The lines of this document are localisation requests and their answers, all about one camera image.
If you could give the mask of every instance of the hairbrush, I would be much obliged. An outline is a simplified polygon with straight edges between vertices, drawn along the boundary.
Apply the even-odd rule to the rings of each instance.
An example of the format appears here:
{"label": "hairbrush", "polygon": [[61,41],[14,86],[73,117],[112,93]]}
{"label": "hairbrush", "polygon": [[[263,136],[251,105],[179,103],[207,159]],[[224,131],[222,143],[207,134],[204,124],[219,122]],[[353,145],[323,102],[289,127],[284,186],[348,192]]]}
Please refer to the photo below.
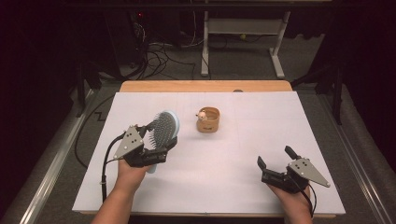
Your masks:
{"label": "hairbrush", "polygon": [[[125,159],[132,167],[153,165],[148,172],[154,173],[156,164],[166,162],[168,151],[177,144],[178,129],[177,115],[170,110],[158,114],[146,126],[130,126],[114,154],[114,159]],[[143,138],[147,131],[153,149],[145,148]]]}

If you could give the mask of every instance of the white table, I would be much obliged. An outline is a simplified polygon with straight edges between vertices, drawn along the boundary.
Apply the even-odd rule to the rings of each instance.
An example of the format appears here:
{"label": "white table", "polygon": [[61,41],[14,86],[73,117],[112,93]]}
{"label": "white table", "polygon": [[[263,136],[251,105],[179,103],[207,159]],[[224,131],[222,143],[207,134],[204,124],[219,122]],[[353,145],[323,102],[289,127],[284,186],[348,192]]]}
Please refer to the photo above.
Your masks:
{"label": "white table", "polygon": [[[216,133],[196,130],[195,113],[205,106],[214,106],[220,111]],[[135,195],[133,213],[282,217],[278,199],[261,182],[262,171],[257,158],[262,156],[268,169],[284,172],[291,161],[284,152],[285,146],[309,158],[332,185],[327,189],[312,183],[318,195],[316,216],[334,217],[345,213],[300,100],[293,91],[117,93],[78,192],[74,211],[94,213],[101,206],[99,182],[109,143],[129,125],[148,124],[165,109],[175,111],[180,120],[178,143],[169,151],[167,162],[159,164],[156,173],[146,175]],[[107,166],[106,174],[107,191],[110,192],[117,175],[116,162]]]}

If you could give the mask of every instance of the dark background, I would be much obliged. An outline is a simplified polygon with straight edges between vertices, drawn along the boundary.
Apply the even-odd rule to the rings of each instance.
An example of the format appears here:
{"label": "dark background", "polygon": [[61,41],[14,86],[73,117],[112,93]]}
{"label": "dark background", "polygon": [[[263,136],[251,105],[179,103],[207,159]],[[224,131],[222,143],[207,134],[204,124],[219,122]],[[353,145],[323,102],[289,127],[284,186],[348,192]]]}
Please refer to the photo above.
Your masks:
{"label": "dark background", "polygon": [[[383,0],[369,10],[348,13],[292,12],[285,37],[326,34],[311,70],[334,60],[345,63],[344,82],[370,134],[395,170],[396,34],[392,27],[396,27],[396,19],[391,8],[390,1]],[[196,13],[198,31],[203,30],[203,15]],[[238,11],[211,15],[262,17]],[[69,94],[78,83],[78,69],[92,88],[100,88],[99,71],[122,80],[120,63],[140,62],[141,46],[126,19],[130,16],[127,12],[69,13],[59,2],[47,0],[0,1],[0,96],[4,105],[0,217],[70,111]],[[151,35],[178,45],[180,30],[193,33],[192,20],[185,12],[146,11],[142,22]]]}

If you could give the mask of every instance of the floor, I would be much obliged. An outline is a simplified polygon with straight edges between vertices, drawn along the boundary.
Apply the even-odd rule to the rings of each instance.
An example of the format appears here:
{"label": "floor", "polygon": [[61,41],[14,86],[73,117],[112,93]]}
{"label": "floor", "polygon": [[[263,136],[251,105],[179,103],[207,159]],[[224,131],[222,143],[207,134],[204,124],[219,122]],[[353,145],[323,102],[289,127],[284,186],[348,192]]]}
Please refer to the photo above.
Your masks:
{"label": "floor", "polygon": [[[309,69],[323,36],[304,40],[301,36],[285,39],[279,58],[286,80],[303,76]],[[274,45],[272,37],[253,43],[230,40],[224,48],[221,38],[210,42],[210,77],[200,75],[200,48],[173,49],[152,46],[147,75],[155,74],[156,66],[163,70],[148,79],[276,79],[267,48]],[[121,68],[124,74],[129,66]],[[315,223],[392,223],[395,208],[395,175],[384,163],[364,123],[343,89],[342,121],[337,125],[331,114],[332,95],[316,95],[313,84],[295,88],[317,138],[340,197],[346,215],[331,219],[315,219]],[[63,126],[55,134],[30,178],[20,191],[1,223],[88,223],[90,215],[71,211],[85,168],[76,160],[74,148],[83,163],[88,164],[104,120],[111,106],[111,97],[120,87],[117,81],[104,81],[101,90],[87,88],[86,112],[76,118],[75,104]],[[134,223],[155,223],[158,220],[136,218]],[[163,223],[197,223],[202,220],[162,220]],[[213,220],[216,223],[258,223],[262,220]]]}

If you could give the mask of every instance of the wire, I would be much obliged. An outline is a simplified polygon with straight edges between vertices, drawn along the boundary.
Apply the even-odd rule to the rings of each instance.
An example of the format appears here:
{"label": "wire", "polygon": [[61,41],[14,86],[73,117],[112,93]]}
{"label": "wire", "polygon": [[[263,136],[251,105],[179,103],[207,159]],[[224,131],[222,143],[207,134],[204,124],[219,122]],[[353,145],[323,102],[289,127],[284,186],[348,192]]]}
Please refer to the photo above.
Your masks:
{"label": "wire", "polygon": [[116,144],[118,141],[120,141],[123,136],[125,135],[125,133],[119,135],[118,137],[116,137],[111,143],[110,145],[108,145],[107,151],[106,151],[106,155],[105,155],[105,159],[103,161],[103,168],[102,168],[102,181],[101,181],[101,185],[102,185],[102,200],[103,202],[105,201],[106,197],[107,197],[107,182],[106,182],[106,166],[109,162],[111,161],[107,161],[108,158],[108,154],[110,153],[111,148],[114,146],[114,144]]}
{"label": "wire", "polygon": [[85,124],[86,124],[87,121],[90,119],[90,117],[92,116],[92,114],[99,108],[99,106],[103,105],[106,101],[108,101],[109,99],[111,99],[111,98],[113,98],[113,97],[114,97],[114,94],[111,95],[111,96],[109,96],[109,97],[107,97],[104,101],[102,101],[102,102],[101,102],[101,103],[100,103],[100,104],[88,115],[88,117],[87,117],[87,118],[84,120],[84,122],[82,123],[81,128],[78,130],[78,134],[77,134],[77,138],[76,138],[76,143],[75,143],[75,146],[74,146],[74,153],[75,153],[75,157],[76,157],[78,163],[81,164],[83,167],[85,167],[85,169],[88,169],[88,166],[87,166],[87,165],[79,158],[79,156],[78,156],[78,140],[79,140],[79,137],[81,136],[82,130],[84,129]]}
{"label": "wire", "polygon": [[212,80],[212,73],[210,72],[209,64],[208,64],[207,61],[205,60],[203,54],[201,54],[201,58],[202,58],[202,60],[204,61],[204,63],[206,64],[206,66],[207,66],[207,74],[209,75],[209,80]]}
{"label": "wire", "polygon": [[314,204],[314,208],[312,209],[312,214],[315,213],[315,209],[317,208],[317,194],[314,191],[314,188],[312,188],[312,186],[310,184],[308,184],[309,188],[312,189],[312,193],[314,194],[314,199],[315,199],[315,204]]}
{"label": "wire", "polygon": [[172,79],[178,80],[178,78],[175,78],[175,77],[172,77],[172,76],[169,76],[169,75],[166,75],[165,73],[163,73],[163,71],[165,70],[166,65],[167,65],[167,63],[169,61],[173,62],[173,63],[191,65],[192,66],[191,79],[193,79],[193,73],[194,73],[195,65],[196,65],[195,63],[183,63],[183,62],[180,62],[180,61],[177,61],[177,60],[171,58],[168,55],[168,53],[166,52],[166,47],[165,46],[167,46],[167,44],[165,44],[165,43],[161,43],[161,44],[160,43],[150,43],[149,45],[151,47],[158,46],[159,48],[158,49],[152,49],[152,50],[148,51],[148,54],[154,55],[154,57],[148,59],[148,61],[151,62],[152,60],[156,59],[156,60],[158,60],[159,63],[155,64],[155,65],[154,64],[149,64],[148,67],[150,69],[152,69],[153,72],[151,72],[151,74],[149,74],[149,75],[143,75],[139,79],[146,79],[146,78],[153,77],[153,76],[156,76],[158,74],[161,74],[161,75],[163,75],[165,77],[170,77]]}
{"label": "wire", "polygon": [[312,203],[311,203],[311,200],[309,199],[308,195],[306,195],[304,190],[300,188],[300,186],[297,184],[297,182],[293,178],[291,178],[290,180],[294,183],[294,185],[297,187],[297,189],[303,194],[303,196],[308,201],[308,203],[309,203],[309,212],[311,213],[311,217],[314,217],[315,209],[312,207]]}

